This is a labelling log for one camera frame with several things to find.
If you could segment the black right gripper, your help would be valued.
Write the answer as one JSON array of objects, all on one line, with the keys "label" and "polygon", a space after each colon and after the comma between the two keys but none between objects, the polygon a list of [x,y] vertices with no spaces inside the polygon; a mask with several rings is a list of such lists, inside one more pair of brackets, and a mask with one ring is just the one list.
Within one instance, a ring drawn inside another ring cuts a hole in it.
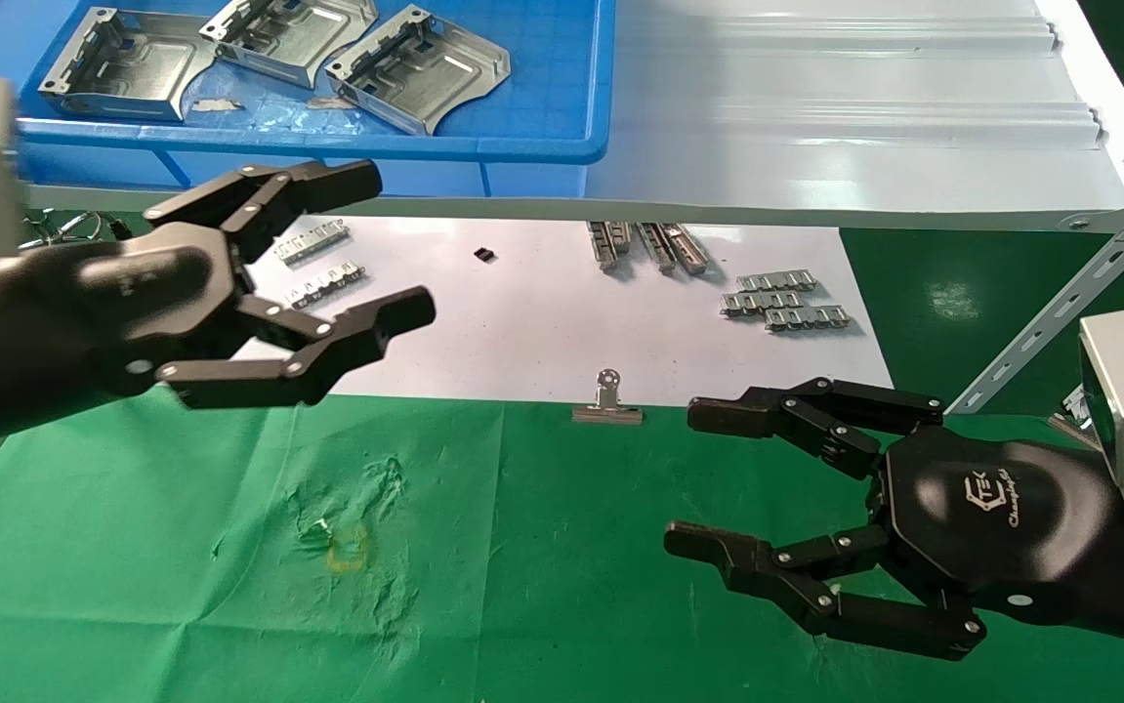
[{"label": "black right gripper", "polygon": [[[930,395],[825,377],[694,397],[696,432],[780,438],[853,479],[874,476],[877,524],[776,547],[676,520],[667,553],[713,565],[728,591],[770,601],[808,636],[940,660],[962,660],[985,640],[975,609],[1035,627],[1111,627],[1103,557],[1114,485],[1102,454],[921,429],[940,426],[942,413]],[[906,438],[883,453],[871,431]],[[918,603],[831,591],[879,565]]]}]

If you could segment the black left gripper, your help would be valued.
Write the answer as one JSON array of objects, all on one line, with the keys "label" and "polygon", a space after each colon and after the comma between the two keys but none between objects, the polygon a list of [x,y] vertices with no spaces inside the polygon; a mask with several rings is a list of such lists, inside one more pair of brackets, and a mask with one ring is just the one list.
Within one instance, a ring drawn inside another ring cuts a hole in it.
[{"label": "black left gripper", "polygon": [[[371,161],[243,166],[152,206],[147,235],[36,249],[35,414],[66,417],[156,380],[192,409],[320,403],[393,337],[430,325],[432,294],[413,286],[325,321],[243,297],[243,264],[302,215],[382,190]],[[230,359],[250,337],[289,355]]]}]

